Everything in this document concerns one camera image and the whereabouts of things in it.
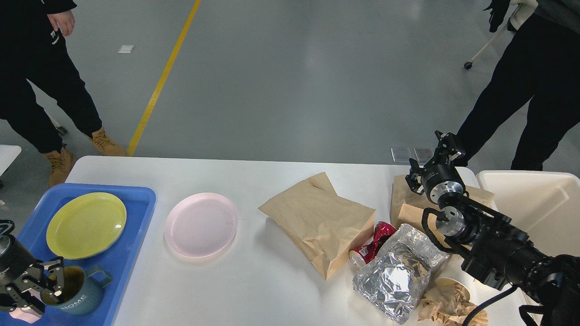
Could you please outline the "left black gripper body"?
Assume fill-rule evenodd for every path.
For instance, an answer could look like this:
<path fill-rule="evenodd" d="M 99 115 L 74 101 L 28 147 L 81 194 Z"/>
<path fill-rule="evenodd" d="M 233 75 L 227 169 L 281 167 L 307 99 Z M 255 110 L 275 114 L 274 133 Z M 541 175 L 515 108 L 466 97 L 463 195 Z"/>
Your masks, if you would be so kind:
<path fill-rule="evenodd" d="M 44 267 L 41 264 L 42 261 L 35 258 L 14 236 L 2 235 L 0 249 L 1 299 L 11 299 L 5 290 L 5 287 L 10 283 L 14 283 L 20 291 L 31 289 L 31 287 L 22 288 L 22 282 L 17 280 L 23 274 L 32 276 L 37 283 L 43 283 Z"/>

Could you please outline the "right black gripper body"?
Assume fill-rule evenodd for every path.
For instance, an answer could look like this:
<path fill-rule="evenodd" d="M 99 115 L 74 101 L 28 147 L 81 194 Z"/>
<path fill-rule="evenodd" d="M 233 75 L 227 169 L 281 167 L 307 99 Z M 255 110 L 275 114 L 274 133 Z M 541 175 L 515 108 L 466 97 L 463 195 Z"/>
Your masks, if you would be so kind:
<path fill-rule="evenodd" d="M 420 178 L 427 199 L 438 206 L 443 206 L 452 197 L 462 196 L 466 186 L 456 168 L 450 163 L 425 164 Z"/>

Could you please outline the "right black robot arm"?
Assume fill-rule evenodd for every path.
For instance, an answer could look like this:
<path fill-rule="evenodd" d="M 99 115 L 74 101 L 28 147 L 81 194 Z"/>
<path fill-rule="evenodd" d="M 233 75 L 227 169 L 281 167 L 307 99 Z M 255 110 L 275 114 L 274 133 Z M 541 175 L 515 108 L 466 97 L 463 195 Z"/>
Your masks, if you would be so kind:
<path fill-rule="evenodd" d="M 537 250 L 528 233 L 510 224 L 510 217 L 470 198 L 454 161 L 464 151 L 453 133 L 435 131 L 438 145 L 423 166 L 410 159 L 405 177 L 410 190 L 425 195 L 437 209 L 423 210 L 421 225 L 435 246 L 463 258 L 461 268 L 474 279 L 497 289 L 499 295 L 469 313 L 464 326 L 487 306 L 521 289 L 535 305 L 522 305 L 524 323 L 534 326 L 577 326 L 580 323 L 580 268 L 578 256 L 552 257 Z M 510 289 L 502 291 L 509 283 Z"/>

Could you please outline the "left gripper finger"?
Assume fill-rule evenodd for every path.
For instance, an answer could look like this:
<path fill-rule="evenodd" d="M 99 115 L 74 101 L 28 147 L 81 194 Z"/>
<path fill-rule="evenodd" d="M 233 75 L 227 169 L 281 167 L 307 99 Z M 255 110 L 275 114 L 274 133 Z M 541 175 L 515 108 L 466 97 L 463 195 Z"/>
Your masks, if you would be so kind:
<path fill-rule="evenodd" d="M 39 292 L 35 290 L 23 293 L 17 291 L 15 297 L 10 295 L 10 293 L 1 293 L 0 306 L 3 312 L 15 312 L 17 309 L 21 309 L 25 313 L 37 313 L 39 315 L 45 313 L 45 304 L 41 301 Z"/>
<path fill-rule="evenodd" d="M 41 293 L 51 299 L 58 299 L 64 291 L 64 258 L 56 256 L 48 261 L 36 260 L 36 267 L 40 271 L 38 285 Z"/>

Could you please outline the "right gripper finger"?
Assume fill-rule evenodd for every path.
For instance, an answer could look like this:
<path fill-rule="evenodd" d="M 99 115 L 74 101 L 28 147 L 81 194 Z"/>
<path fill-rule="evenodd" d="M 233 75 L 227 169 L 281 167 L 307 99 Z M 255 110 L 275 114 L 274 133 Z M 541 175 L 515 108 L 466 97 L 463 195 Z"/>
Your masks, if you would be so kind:
<path fill-rule="evenodd" d="M 416 159 L 409 158 L 410 169 L 409 174 L 405 177 L 409 189 L 418 195 L 423 195 L 425 190 L 420 178 L 426 172 L 424 167 L 421 167 Z"/>
<path fill-rule="evenodd" d="M 443 133 L 439 130 L 435 130 L 435 135 L 438 139 L 435 148 L 435 165 L 458 166 L 458 159 L 466 155 L 458 136 L 451 132 Z"/>

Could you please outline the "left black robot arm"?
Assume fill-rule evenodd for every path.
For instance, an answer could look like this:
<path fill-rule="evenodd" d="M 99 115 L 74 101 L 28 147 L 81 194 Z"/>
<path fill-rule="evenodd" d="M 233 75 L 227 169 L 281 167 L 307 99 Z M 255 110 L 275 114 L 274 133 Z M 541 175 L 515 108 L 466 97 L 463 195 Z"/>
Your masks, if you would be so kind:
<path fill-rule="evenodd" d="M 64 290 L 63 257 L 56 256 L 49 261 L 41 261 L 12 235 L 15 224 L 2 220 L 0 287 L 1 310 L 35 313 L 41 317 L 45 313 L 45 303 L 33 291 L 56 298 Z"/>

